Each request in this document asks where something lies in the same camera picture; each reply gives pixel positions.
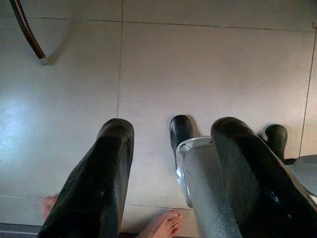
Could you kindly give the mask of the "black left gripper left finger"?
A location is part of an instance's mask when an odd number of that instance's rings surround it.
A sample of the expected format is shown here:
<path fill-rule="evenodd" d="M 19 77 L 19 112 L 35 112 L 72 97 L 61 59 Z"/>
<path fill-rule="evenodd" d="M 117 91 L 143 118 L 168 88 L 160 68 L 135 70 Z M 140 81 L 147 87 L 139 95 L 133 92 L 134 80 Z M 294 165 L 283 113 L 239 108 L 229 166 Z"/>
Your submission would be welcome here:
<path fill-rule="evenodd" d="M 118 238 L 133 150 L 133 125 L 107 121 L 67 178 L 37 238 Z"/>

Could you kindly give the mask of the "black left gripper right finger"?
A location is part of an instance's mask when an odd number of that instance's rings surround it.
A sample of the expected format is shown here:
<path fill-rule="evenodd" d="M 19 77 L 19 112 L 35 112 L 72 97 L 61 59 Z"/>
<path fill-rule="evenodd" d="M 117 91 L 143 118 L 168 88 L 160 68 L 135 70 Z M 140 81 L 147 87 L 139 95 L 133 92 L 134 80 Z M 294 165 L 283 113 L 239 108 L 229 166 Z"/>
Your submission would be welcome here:
<path fill-rule="evenodd" d="M 211 136 L 243 238 L 317 238 L 317 204 L 243 121 L 215 121 Z"/>

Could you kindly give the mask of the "person's bare foot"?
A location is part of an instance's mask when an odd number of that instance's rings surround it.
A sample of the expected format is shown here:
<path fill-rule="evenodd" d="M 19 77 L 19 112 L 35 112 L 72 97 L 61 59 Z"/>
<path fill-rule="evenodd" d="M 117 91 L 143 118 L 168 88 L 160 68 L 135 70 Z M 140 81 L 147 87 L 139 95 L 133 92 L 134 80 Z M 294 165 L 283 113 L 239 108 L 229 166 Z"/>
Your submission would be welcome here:
<path fill-rule="evenodd" d="M 170 210 L 154 218 L 136 238 L 173 238 L 177 235 L 182 216 L 176 210 Z"/>
<path fill-rule="evenodd" d="M 48 217 L 48 215 L 51 212 L 53 206 L 55 205 L 57 198 L 58 198 L 58 193 L 55 194 L 55 195 L 43 198 L 43 201 L 42 201 L 42 213 L 43 213 L 44 221 Z"/>

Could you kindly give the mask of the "brown grey floor mat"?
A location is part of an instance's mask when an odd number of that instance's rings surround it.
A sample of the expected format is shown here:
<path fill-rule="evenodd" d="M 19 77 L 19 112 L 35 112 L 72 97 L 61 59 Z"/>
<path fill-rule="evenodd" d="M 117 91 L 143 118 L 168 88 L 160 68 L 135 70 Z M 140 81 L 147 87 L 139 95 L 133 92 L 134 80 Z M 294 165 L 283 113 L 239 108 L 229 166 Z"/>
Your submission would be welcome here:
<path fill-rule="evenodd" d="M 0 238 L 37 238 L 41 226 L 0 223 Z"/>

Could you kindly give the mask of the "dark wooden chair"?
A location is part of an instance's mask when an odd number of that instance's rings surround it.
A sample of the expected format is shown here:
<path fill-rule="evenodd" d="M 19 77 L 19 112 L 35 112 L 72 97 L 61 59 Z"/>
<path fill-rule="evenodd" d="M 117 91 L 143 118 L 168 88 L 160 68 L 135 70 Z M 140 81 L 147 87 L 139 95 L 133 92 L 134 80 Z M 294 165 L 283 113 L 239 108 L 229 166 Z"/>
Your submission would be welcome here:
<path fill-rule="evenodd" d="M 32 48 L 33 52 L 39 59 L 42 65 L 48 65 L 49 59 L 46 57 L 45 53 L 43 52 L 42 48 L 40 47 L 38 41 L 36 40 L 33 32 L 28 24 L 27 18 L 25 16 L 22 4 L 20 0 L 9 0 L 17 22 L 20 26 L 20 29 L 27 40 L 28 44 Z"/>

